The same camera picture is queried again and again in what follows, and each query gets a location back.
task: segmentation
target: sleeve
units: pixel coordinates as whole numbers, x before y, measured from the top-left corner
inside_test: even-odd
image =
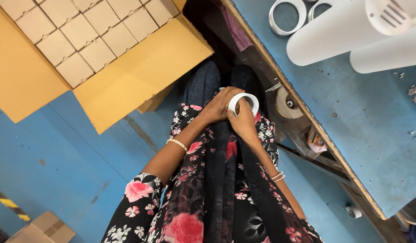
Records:
[[[307,232],[307,234],[313,240],[314,243],[324,243],[322,238],[319,236],[319,234],[316,232],[313,226],[307,222],[307,220],[302,219],[302,218],[300,218],[300,220],[301,220],[304,230]]]
[[[115,210],[101,243],[144,242],[150,223],[157,213],[163,185],[151,174],[141,173],[125,187],[123,199]]]

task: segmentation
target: bracelet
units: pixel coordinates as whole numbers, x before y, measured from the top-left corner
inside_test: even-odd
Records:
[[[271,180],[274,180],[275,178],[281,176],[283,174],[283,171],[280,171],[276,176],[272,177]]]
[[[278,182],[278,181],[280,181],[280,180],[283,180],[283,178],[285,178],[285,177],[286,177],[285,175],[281,175],[280,179],[275,180],[274,182]]]
[[[187,154],[187,152],[189,152],[189,150],[182,143],[180,143],[180,141],[178,141],[178,140],[170,138],[166,141],[166,144],[168,144],[168,142],[174,142],[177,145],[181,146],[186,151],[186,154]]]

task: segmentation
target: floral dress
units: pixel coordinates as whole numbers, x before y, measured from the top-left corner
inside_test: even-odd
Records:
[[[181,104],[171,136],[202,110]],[[274,123],[255,116],[262,145],[277,166]],[[163,203],[160,198],[164,191]],[[130,181],[102,243],[321,243],[293,212],[264,166],[227,122],[203,130],[163,189],[141,173]]]

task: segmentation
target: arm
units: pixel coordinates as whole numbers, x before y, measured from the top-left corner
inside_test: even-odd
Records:
[[[216,123],[227,118],[225,109],[230,99],[238,93],[244,92],[242,89],[227,87],[222,89],[196,116],[191,123],[187,125],[175,140],[184,144],[186,148],[192,145],[199,133],[211,123]],[[148,162],[142,172],[157,176],[163,185],[166,185],[173,172],[177,169],[179,163],[186,155],[182,147],[176,143],[169,142]]]
[[[243,141],[250,147],[254,152],[256,157],[264,165],[266,172],[272,178],[278,174],[277,169],[272,163],[270,157],[263,148],[260,139],[256,132],[256,127],[253,119],[253,112],[250,108],[248,102],[241,98],[239,100],[239,115],[236,117],[232,111],[227,111],[227,118],[229,119],[233,130],[243,139]],[[305,219],[304,212],[300,207],[299,203],[292,195],[292,192],[287,187],[284,180],[280,180],[275,183],[281,192],[284,194],[286,199],[292,206],[292,209],[295,211],[299,218]]]

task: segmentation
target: workbench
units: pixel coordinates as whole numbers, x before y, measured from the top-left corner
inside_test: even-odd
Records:
[[[416,66],[359,74],[351,67],[349,53],[297,66],[286,54],[289,37],[275,34],[268,24],[275,0],[222,3],[378,217],[390,218],[415,198],[416,132],[408,132],[416,131],[416,105],[407,90],[416,85]],[[307,11],[311,5],[306,2]],[[274,16],[286,31],[298,19],[289,3],[280,4]]]

